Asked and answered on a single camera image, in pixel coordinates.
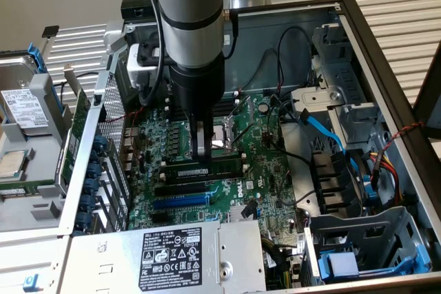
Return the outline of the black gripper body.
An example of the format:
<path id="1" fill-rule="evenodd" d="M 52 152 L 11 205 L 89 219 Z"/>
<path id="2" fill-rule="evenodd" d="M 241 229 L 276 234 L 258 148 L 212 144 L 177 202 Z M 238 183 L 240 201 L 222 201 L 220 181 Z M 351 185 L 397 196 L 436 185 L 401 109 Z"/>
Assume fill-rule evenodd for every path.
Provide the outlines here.
<path id="1" fill-rule="evenodd" d="M 224 56 L 219 54 L 211 63 L 198 68 L 172 65 L 170 78 L 181 107 L 196 121 L 208 121 L 225 92 Z"/>

